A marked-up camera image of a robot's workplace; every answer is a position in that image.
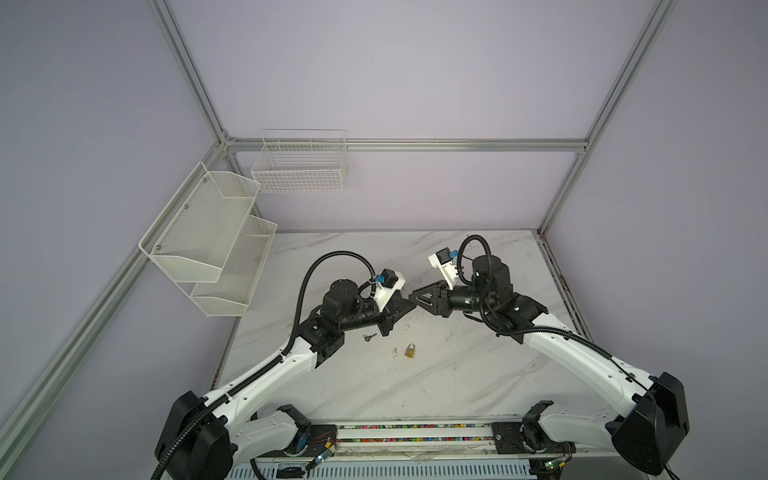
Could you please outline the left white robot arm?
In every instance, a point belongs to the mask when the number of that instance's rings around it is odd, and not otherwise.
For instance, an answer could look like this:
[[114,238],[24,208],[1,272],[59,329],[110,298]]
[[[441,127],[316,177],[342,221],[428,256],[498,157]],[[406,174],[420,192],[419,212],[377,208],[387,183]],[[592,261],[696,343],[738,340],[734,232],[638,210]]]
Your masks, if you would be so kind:
[[291,404],[267,416],[260,409],[334,355],[346,331],[375,326],[388,335],[415,307],[401,294],[404,284],[401,273],[385,270],[375,278],[372,296],[364,297],[353,281],[337,280],[298,325],[294,341],[273,357],[204,395],[181,395],[155,448],[153,478],[224,479],[234,467],[263,454],[302,453],[311,427],[306,416]]

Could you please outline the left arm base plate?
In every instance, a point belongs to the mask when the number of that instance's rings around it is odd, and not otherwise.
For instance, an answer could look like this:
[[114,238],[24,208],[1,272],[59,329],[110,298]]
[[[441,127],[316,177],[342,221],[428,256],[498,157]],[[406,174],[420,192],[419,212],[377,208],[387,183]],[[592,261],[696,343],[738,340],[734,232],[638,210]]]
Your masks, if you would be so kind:
[[333,424],[313,424],[300,428],[289,445],[281,451],[284,456],[317,456],[325,449],[325,444],[335,442],[338,427]]

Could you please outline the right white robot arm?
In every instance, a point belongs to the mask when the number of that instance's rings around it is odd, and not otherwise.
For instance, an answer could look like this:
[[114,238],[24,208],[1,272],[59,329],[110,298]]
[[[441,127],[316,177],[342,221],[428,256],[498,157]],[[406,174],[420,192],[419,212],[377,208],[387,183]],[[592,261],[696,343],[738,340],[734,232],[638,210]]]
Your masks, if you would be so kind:
[[508,266],[495,255],[475,258],[469,278],[460,272],[457,251],[443,249],[428,261],[442,278],[414,290],[412,302],[433,316],[462,312],[496,336],[538,351],[589,386],[615,413],[614,418],[569,413],[542,400],[526,413],[521,427],[528,450],[582,443],[611,448],[648,475],[669,470],[671,457],[690,431],[685,389],[678,378],[632,366],[567,327],[546,306],[516,292]]

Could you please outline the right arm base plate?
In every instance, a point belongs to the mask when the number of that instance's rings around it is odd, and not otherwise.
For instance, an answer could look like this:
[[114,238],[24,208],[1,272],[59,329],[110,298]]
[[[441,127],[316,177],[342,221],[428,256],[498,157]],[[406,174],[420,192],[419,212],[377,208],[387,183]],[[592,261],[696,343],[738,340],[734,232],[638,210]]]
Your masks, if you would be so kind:
[[572,454],[572,442],[555,442],[539,426],[521,421],[494,422],[492,439],[497,454]]

